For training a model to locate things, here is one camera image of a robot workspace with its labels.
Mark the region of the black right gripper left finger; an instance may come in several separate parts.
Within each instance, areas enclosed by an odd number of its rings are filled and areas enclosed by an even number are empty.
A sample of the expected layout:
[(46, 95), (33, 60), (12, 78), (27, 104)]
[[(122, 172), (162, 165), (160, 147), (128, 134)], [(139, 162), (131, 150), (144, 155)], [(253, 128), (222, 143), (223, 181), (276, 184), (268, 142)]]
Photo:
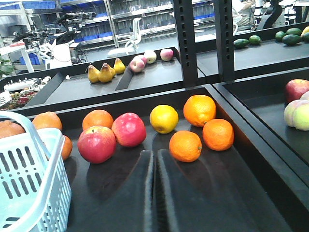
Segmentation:
[(69, 232), (152, 232), (154, 155), (116, 155), (101, 165), (85, 163), (71, 181)]

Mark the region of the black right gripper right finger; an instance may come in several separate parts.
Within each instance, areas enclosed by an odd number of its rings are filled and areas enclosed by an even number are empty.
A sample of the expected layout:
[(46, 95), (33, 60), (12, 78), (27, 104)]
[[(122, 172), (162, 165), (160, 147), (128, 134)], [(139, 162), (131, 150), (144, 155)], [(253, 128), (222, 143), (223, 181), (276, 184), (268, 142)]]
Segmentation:
[(227, 161), (179, 163), (157, 154), (156, 203), (161, 232), (289, 232), (290, 226), (236, 151)]

